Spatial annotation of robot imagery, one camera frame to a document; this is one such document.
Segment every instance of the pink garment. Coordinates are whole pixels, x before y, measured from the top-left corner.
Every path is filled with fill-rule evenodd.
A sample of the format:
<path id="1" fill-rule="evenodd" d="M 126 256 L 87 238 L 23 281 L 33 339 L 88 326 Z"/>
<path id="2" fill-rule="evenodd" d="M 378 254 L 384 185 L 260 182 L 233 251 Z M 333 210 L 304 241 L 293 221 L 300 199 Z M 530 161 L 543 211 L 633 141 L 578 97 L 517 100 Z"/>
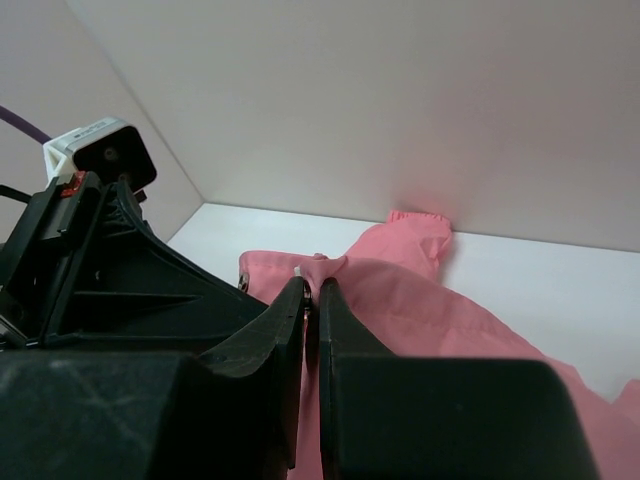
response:
<path id="1" fill-rule="evenodd" d="M 443 217 L 391 212 L 337 259 L 252 251 L 240 257 L 249 293 L 271 303 L 295 267 L 314 299 L 335 277 L 353 313 L 398 355 L 528 358 L 548 362 L 567 385 L 605 480 L 640 478 L 640 381 L 614 403 L 589 390 L 571 366 L 550 359 L 490 312 L 436 283 L 451 242 Z M 297 466 L 291 480 L 321 480 L 317 371 L 303 364 Z"/>

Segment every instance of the white backdrop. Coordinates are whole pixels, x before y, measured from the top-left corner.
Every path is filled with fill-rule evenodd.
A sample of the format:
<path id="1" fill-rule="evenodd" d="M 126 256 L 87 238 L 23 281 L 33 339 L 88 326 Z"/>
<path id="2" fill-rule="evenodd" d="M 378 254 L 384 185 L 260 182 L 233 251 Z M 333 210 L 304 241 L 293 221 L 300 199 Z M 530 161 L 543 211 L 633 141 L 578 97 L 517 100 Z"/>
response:
<path id="1" fill-rule="evenodd" d="M 640 251 L 640 2 L 68 0 L 210 202 Z"/>
<path id="2" fill-rule="evenodd" d="M 158 179 L 146 189 L 146 218 L 163 239 L 175 233 L 202 199 L 63 0 L 0 1 L 0 104 L 51 136 L 114 115 L 133 123 L 149 149 Z M 46 187 L 42 148 L 0 122 L 0 183 L 28 193 Z M 0 198 L 0 242 L 22 204 Z"/>

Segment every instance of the pink fabric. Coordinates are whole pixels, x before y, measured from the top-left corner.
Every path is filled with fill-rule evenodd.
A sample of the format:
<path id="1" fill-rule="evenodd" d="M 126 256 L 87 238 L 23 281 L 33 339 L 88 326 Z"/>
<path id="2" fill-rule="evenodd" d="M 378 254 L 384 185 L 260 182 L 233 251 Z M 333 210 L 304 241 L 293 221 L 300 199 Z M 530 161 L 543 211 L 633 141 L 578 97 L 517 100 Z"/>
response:
<path id="1" fill-rule="evenodd" d="M 338 279 L 353 313 L 398 355 L 529 358 L 548 362 L 567 385 L 605 480 L 640 478 L 640 382 L 612 405 L 589 390 L 571 366 L 545 357 L 490 312 L 436 283 L 451 242 L 443 217 L 392 212 L 337 259 L 253 251 L 240 257 L 249 293 L 270 303 L 295 267 L 314 299 Z M 297 467 L 289 479 L 320 480 L 317 371 L 303 365 Z"/>

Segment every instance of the black cable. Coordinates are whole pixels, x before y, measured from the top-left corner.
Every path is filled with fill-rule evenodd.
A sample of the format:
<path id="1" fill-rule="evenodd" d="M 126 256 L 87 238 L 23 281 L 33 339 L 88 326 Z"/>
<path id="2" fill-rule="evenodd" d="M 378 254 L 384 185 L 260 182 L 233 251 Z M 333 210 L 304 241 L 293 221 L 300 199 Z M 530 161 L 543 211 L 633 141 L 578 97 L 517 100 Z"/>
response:
<path id="1" fill-rule="evenodd" d="M 31 195 L 6 185 L 0 185 L 0 197 L 11 198 L 22 203 L 29 203 L 29 200 L 31 200 Z"/>

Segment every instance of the camera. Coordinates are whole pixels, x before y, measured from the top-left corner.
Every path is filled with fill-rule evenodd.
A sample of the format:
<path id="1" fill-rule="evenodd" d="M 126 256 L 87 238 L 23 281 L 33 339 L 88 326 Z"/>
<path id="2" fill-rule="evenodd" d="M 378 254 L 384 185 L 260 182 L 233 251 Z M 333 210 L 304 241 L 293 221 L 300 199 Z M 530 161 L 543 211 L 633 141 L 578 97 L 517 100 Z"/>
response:
<path id="1" fill-rule="evenodd" d="M 76 170 L 95 172 L 103 183 L 126 179 L 133 192 L 153 182 L 156 168 L 138 130 L 106 117 L 43 145 L 49 181 Z"/>

